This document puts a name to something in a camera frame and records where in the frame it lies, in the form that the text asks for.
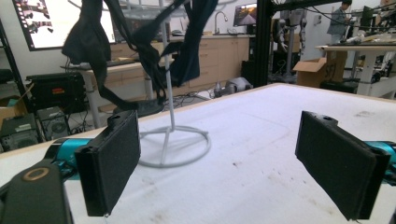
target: drawer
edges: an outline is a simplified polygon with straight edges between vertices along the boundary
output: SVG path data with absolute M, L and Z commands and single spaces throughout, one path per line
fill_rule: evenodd
M 218 66 L 209 66 L 200 69 L 200 76 L 190 81 L 190 87 L 202 86 L 205 84 L 213 84 L 215 86 L 218 81 Z
M 218 49 L 218 40 L 216 39 L 201 39 L 199 49 Z
M 207 67 L 219 64 L 218 49 L 200 49 L 199 50 L 200 67 Z

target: white wire stand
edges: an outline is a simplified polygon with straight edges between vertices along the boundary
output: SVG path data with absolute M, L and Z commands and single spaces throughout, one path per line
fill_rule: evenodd
M 166 48 L 167 36 L 165 23 L 162 24 L 163 46 Z M 200 160 L 211 148 L 209 132 L 189 126 L 175 125 L 172 82 L 169 72 L 169 59 L 165 56 L 166 84 L 169 97 L 171 126 L 161 127 L 149 132 L 140 132 L 142 155 L 139 164 L 154 168 L 172 168 Z

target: black equipment box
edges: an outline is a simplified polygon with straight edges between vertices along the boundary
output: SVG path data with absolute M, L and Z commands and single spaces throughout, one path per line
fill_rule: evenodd
M 7 83 L 14 79 L 14 75 L 9 69 L 0 69 L 0 83 Z
M 86 110 L 84 79 L 80 73 L 29 76 L 34 85 L 30 103 L 34 111 L 59 106 L 65 114 Z
M 35 125 L 35 116 L 27 114 L 21 117 L 4 119 L 0 140 L 4 151 L 38 144 L 40 139 Z
M 256 72 L 254 61 L 242 61 L 241 77 L 244 77 L 254 86 L 254 74 Z
M 37 110 L 37 116 L 47 141 L 66 137 L 70 134 L 66 116 L 58 106 Z

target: circular stand base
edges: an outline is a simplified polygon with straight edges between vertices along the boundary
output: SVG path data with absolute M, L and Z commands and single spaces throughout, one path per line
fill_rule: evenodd
M 142 132 L 140 142 L 144 150 L 139 164 L 154 168 L 190 164 L 201 159 L 211 148 L 208 132 L 188 126 L 162 127 Z

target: white tabletop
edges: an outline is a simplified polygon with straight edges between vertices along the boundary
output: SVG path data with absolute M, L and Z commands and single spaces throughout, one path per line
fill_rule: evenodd
M 370 50 L 370 51 L 395 51 L 396 45 L 336 45 L 336 46 L 317 46 L 323 50 Z
M 211 150 L 178 168 L 138 165 L 110 217 L 87 217 L 79 182 L 66 181 L 75 222 L 348 223 L 294 155 L 302 110 L 338 119 L 361 140 L 396 142 L 393 101 L 283 84 L 244 91 L 177 109 L 176 124 L 209 131 Z M 140 130 L 170 125 L 167 115 L 140 119 Z M 0 154 L 0 185 L 48 146 Z M 360 222 L 389 223 L 395 207 L 396 188 L 384 184 L 371 219 Z

